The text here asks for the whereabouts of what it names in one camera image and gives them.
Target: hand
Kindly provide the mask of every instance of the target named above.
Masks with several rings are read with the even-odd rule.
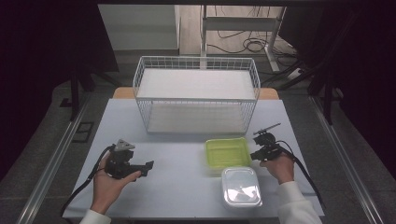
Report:
[[[135,181],[142,173],[134,172],[123,179],[115,179],[105,172],[107,154],[100,162],[98,172],[93,178],[93,200],[91,210],[104,215],[107,209],[120,196],[122,189]]]
[[[294,180],[294,161],[285,153],[273,161],[260,162],[260,166],[266,167],[279,185]]]

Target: black curtain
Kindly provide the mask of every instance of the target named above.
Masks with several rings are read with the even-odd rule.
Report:
[[[9,2],[0,6],[1,178],[44,118],[53,89],[72,70],[118,71],[96,4]]]
[[[370,1],[334,60],[340,106],[396,178],[395,4]]]
[[[287,7],[279,36],[297,51],[305,66],[320,63],[347,16],[343,7]]]

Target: white wire basket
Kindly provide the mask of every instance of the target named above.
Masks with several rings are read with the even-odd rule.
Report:
[[[134,75],[148,133],[245,133],[259,94],[248,58],[148,56]]]

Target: green plastic tray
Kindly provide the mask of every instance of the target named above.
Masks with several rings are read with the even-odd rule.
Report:
[[[208,140],[205,150],[207,164],[212,169],[249,166],[251,163],[248,143],[244,137]]]

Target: clear plastic container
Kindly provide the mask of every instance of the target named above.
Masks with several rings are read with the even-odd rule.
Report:
[[[262,205],[259,181],[250,167],[229,167],[221,173],[224,202],[227,207],[254,208]]]

